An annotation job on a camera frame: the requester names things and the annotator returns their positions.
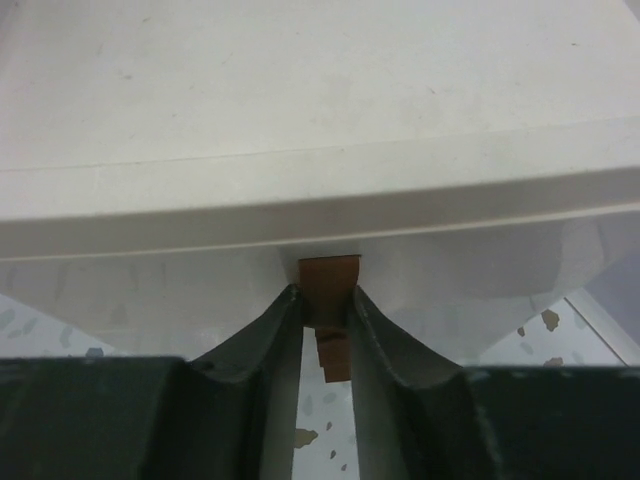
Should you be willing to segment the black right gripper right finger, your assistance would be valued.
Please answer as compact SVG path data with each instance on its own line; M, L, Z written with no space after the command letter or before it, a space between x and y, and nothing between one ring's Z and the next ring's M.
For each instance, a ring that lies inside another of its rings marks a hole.
M463 367L361 289L347 310L364 479L635 479L634 367Z

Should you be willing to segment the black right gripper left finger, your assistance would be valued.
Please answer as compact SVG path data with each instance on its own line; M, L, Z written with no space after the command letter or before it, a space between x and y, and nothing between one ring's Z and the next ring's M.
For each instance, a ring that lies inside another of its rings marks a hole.
M1 363L5 479L288 479L303 298L286 287L216 348Z

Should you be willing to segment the cream drawer organizer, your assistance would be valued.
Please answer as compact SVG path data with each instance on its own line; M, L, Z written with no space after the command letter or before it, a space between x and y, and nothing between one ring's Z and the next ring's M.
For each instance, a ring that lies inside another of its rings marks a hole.
M305 258L472 359L639 248L628 1L5 1L1 351L196 357Z

